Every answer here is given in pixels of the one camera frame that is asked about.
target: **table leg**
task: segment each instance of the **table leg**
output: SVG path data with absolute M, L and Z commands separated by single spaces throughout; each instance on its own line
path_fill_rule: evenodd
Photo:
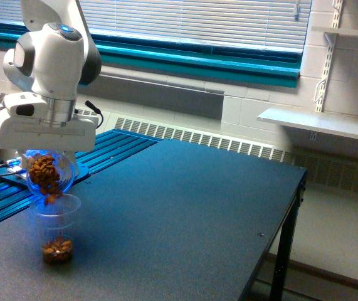
M 280 241 L 278 247 L 278 255 L 276 257 L 275 271 L 273 273 L 270 301 L 281 301 L 283 288 L 285 286 L 287 265 L 290 259 L 290 252 L 292 250 L 294 229 L 296 227 L 296 220 L 298 208 L 300 207 L 300 192 L 290 209 L 288 216 L 282 226 L 280 233 Z

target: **white robotic arm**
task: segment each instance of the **white robotic arm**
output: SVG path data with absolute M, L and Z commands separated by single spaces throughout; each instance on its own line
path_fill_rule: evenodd
M 78 84 L 88 85 L 102 62 L 78 0 L 21 0 L 31 32 L 4 57 L 6 76 L 23 93 L 6 96 L 0 148 L 90 151 L 96 117 L 74 114 Z
M 40 32 L 47 23 L 64 24 L 77 30 L 83 38 L 84 65 L 80 77 L 81 85 L 88 85 L 99 75 L 102 65 L 99 52 L 92 40 L 83 11 L 78 0 L 21 0 L 21 10 L 26 27 L 31 32 Z M 29 38 L 23 40 L 30 47 Z M 23 91 L 28 91 L 34 78 L 11 64 L 15 50 L 9 50 L 4 59 L 4 71 L 11 82 Z

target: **plastic container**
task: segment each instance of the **plastic container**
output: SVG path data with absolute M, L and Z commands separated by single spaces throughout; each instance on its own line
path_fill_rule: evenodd
M 70 186 L 73 184 L 74 180 L 74 167 L 71 163 L 71 160 L 64 156 L 59 152 L 47 152 L 47 151 L 40 151 L 40 150 L 31 150 L 26 153 L 26 156 L 30 157 L 29 164 L 28 164 L 28 172 L 27 172 L 27 187 L 28 189 L 35 195 L 40 197 L 47 197 L 49 193 L 41 192 L 41 187 L 34 183 L 31 176 L 30 170 L 40 157 L 51 155 L 55 161 L 53 161 L 53 166 L 56 168 L 60 179 L 56 181 L 58 190 L 65 193 Z
M 46 204 L 45 199 L 31 204 L 45 262 L 61 263 L 71 258 L 80 206 L 80 199 L 71 194 L 58 197 L 53 204 Z

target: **window sill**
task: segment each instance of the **window sill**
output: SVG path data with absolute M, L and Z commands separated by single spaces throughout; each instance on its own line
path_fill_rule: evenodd
M 0 33 L 0 48 L 12 48 L 20 34 Z M 163 50 L 146 46 L 122 46 L 97 41 L 104 63 L 159 70 L 182 75 L 259 83 L 294 88 L 299 77 L 299 64 L 280 63 L 249 58 L 204 55 L 188 51 Z

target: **nuts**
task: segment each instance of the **nuts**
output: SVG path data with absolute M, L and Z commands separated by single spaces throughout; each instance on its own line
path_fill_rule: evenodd
M 42 257 L 47 263 L 60 263 L 67 261 L 73 254 L 73 243 L 59 236 L 54 241 L 48 241 L 42 246 Z
M 39 186 L 39 191 L 46 197 L 45 204 L 53 204 L 57 196 L 62 196 L 58 181 L 60 175 L 53 165 L 55 158 L 51 155 L 39 157 L 29 169 L 29 177 L 34 184 Z

